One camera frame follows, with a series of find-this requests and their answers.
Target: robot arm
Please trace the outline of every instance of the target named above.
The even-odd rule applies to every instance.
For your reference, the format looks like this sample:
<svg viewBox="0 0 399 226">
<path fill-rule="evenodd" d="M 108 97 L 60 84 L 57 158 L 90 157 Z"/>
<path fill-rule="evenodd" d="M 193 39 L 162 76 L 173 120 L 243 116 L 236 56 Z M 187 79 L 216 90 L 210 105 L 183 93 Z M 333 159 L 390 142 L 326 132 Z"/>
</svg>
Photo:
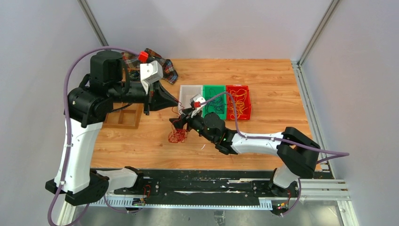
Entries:
<svg viewBox="0 0 399 226">
<path fill-rule="evenodd" d="M 297 143 L 320 148 L 313 140 L 295 128 L 287 127 L 284 132 L 274 134 L 238 133 L 226 128 L 225 122 L 216 113 L 209 113 L 201 117 L 201 109 L 205 100 L 197 95 L 192 99 L 192 108 L 183 109 L 178 119 L 169 119 L 176 129 L 194 129 L 198 134 L 211 143 L 223 154 L 263 153 L 278 156 L 283 166 L 274 170 L 269 183 L 270 190 L 280 195 L 296 179 L 313 178 L 318 152 L 300 147 L 291 147 L 291 144 L 264 137 L 277 137 L 292 140 Z"/>
<path fill-rule="evenodd" d="M 46 183 L 46 189 L 56 193 L 62 186 L 62 194 L 71 205 L 96 202 L 108 191 L 127 188 L 140 191 L 143 173 L 132 167 L 111 171 L 90 171 L 90 162 L 98 132 L 107 113 L 112 112 L 114 102 L 143 103 L 144 113 L 177 106 L 176 99 L 160 84 L 163 72 L 156 62 L 144 64 L 141 82 L 122 82 L 122 55 L 114 51 L 102 51 L 91 57 L 90 74 L 79 87 L 68 94 L 72 127 L 72 144 L 66 176 L 61 180 L 65 161 L 67 139 L 60 168 L 54 179 Z"/>
</svg>

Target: red tangled wire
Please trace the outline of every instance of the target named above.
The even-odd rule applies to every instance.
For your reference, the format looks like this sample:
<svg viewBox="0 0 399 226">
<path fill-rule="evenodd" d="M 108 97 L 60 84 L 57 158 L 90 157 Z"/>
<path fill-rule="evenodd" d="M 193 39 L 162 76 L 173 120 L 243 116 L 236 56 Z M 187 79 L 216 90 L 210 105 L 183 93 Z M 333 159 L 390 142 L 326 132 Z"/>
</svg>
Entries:
<svg viewBox="0 0 399 226">
<path fill-rule="evenodd" d="M 179 119 L 173 121 L 173 123 L 175 123 L 176 121 L 179 121 L 179 120 L 181 120 L 180 116 L 179 116 Z M 169 138 L 168 138 L 169 143 L 174 143 L 174 144 L 177 144 L 179 142 L 184 143 L 187 140 L 188 130 L 175 129 L 175 127 L 173 126 L 173 123 L 172 123 L 172 132 L 169 133 Z"/>
</svg>

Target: checkered fabric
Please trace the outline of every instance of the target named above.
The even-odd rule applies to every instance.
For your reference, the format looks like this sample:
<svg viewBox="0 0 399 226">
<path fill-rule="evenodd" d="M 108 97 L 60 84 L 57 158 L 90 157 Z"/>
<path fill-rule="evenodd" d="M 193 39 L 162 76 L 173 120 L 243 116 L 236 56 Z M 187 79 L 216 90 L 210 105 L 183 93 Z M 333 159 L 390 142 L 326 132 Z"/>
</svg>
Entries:
<svg viewBox="0 0 399 226">
<path fill-rule="evenodd" d="M 155 58 L 156 61 L 162 66 L 163 69 L 163 79 L 168 81 L 170 84 L 174 84 L 177 81 L 177 72 L 176 69 L 173 67 L 172 61 L 169 59 L 164 59 L 156 53 L 155 51 L 146 48 L 144 52 L 148 53 L 148 55 Z M 122 53 L 122 59 L 128 66 L 129 76 L 132 81 L 139 81 L 140 80 L 140 62 L 137 60 L 137 55 L 131 53 Z"/>
</svg>

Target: orange wire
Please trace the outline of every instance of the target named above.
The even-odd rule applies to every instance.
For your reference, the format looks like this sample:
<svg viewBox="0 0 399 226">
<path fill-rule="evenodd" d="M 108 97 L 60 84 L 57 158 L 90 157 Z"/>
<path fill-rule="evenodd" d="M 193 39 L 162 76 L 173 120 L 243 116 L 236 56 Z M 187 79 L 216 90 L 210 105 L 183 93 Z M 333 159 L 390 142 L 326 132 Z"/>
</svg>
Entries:
<svg viewBox="0 0 399 226">
<path fill-rule="evenodd" d="M 244 113 L 244 110 L 247 109 L 247 107 L 245 107 L 245 100 L 247 99 L 247 90 L 246 89 L 239 89 L 237 91 L 235 90 L 231 90 L 230 94 L 233 96 L 234 98 L 234 102 L 236 104 L 236 109 L 237 109 L 237 119 L 240 118 L 240 116 L 242 116 Z M 233 109 L 233 104 L 232 101 L 229 99 L 229 103 L 230 103 L 230 111 L 231 111 L 231 118 L 234 119 L 234 109 Z"/>
<path fill-rule="evenodd" d="M 288 200 L 286 202 L 283 202 L 284 205 L 288 205 L 288 202 L 291 199 L 291 192 L 289 190 L 287 190 L 287 192 L 288 192 Z"/>
</svg>

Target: white wall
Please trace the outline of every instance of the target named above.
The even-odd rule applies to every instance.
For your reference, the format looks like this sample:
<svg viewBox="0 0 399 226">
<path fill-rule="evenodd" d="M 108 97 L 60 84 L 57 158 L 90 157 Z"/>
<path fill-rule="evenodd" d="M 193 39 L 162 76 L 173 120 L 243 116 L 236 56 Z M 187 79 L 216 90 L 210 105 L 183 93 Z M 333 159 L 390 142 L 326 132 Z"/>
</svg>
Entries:
<svg viewBox="0 0 399 226">
<path fill-rule="evenodd" d="M 397 225 L 399 1 L 342 0 L 304 65 L 360 225 Z"/>
<path fill-rule="evenodd" d="M 110 45 L 169 58 L 297 60 L 331 0 L 88 0 Z"/>
<path fill-rule="evenodd" d="M 0 225 L 43 226 L 53 198 L 44 184 L 56 175 L 65 136 L 64 77 L 100 44 L 75 0 L 5 1 L 0 31 Z"/>
</svg>

